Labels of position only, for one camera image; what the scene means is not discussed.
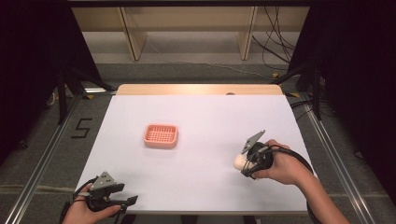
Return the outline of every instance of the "hand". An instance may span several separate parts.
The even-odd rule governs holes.
[[[278,143],[271,139],[265,143],[267,146],[280,146],[283,148],[290,147]],[[308,175],[312,175],[306,167],[291,155],[285,153],[274,152],[274,163],[268,170],[260,170],[255,172],[252,176],[254,178],[271,178],[279,183],[285,185],[299,185],[302,180]]]
[[[90,187],[91,185],[88,185],[87,187],[82,189],[81,192],[87,192]],[[67,211],[63,224],[94,224],[106,217],[110,217],[116,214],[118,211],[120,211],[120,206],[114,205],[102,211],[93,212],[85,203],[85,197],[77,196],[77,198]]]

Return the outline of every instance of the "pink basket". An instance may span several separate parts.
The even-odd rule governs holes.
[[[147,147],[173,148],[177,144],[177,127],[170,124],[150,124],[144,136]]]

